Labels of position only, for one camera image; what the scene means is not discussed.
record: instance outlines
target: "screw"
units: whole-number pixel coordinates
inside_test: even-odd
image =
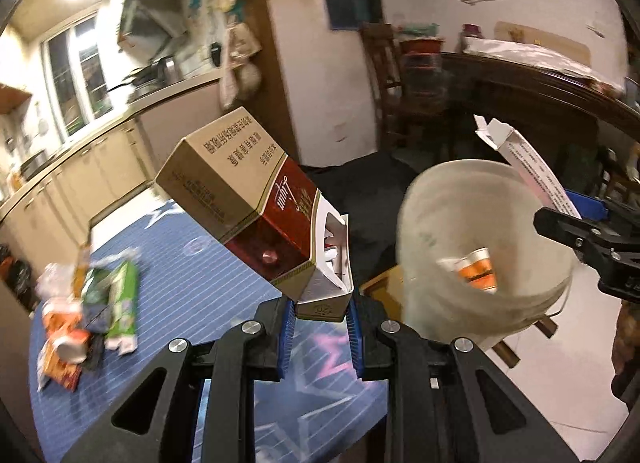
[[[400,331],[400,324],[395,320],[385,320],[380,324],[380,327],[385,333],[398,333]]]
[[[453,342],[454,347],[463,353],[468,353],[474,348],[474,343],[468,338],[458,338]]]
[[[255,320],[248,320],[244,324],[242,324],[242,331],[249,335],[255,335],[258,331],[262,329],[262,324]]]
[[[184,338],[174,338],[169,342],[169,351],[172,353],[182,353],[187,348],[187,341]]]

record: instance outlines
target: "cigarette pack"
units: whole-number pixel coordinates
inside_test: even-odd
[[[209,234],[296,302],[342,321],[353,292],[341,216],[243,107],[182,138],[156,182]],[[325,250],[332,252],[328,261]]]

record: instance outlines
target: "floor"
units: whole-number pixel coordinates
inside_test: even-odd
[[[428,166],[420,154],[408,160]],[[97,249],[138,218],[162,205],[151,189],[115,210],[93,230]],[[547,339],[531,327],[506,342],[521,358],[514,369],[489,356],[516,383],[562,435],[581,460],[596,459],[626,418],[626,407],[610,392],[614,375],[610,352],[620,302],[597,290],[598,277],[580,265],[564,311],[554,318],[556,335]],[[336,462],[363,461],[355,447]]]

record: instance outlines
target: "shelf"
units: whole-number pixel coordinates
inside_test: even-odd
[[[0,83],[0,114],[9,114],[29,98],[31,93]]]

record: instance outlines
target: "kitchen cabinet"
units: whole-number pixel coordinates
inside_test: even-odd
[[[114,201],[91,144],[54,170],[56,183],[82,227]]]
[[[138,116],[156,171],[181,138],[222,115],[218,83],[182,94]]]
[[[60,188],[59,183],[56,182],[55,175],[50,174],[46,176],[42,182],[44,184],[45,194],[60,218],[63,227],[68,232],[69,237],[71,237],[79,247],[87,240],[89,234],[88,223],[82,223],[72,210],[69,201],[62,192],[62,188]]]
[[[146,180],[153,181],[158,171],[151,160],[148,143],[146,143],[140,126],[135,120],[129,120],[129,122],[125,122],[122,127],[127,133],[129,145],[133,154],[136,156],[136,160],[138,161],[140,168],[145,173]]]
[[[44,183],[37,185],[3,223],[13,237],[10,245],[19,244],[21,256],[31,263],[36,277],[49,263],[73,264],[78,257],[78,244],[70,237],[45,190]]]
[[[126,129],[117,127],[92,141],[91,146],[91,154],[113,196],[111,202],[146,182],[145,172],[129,143]]]

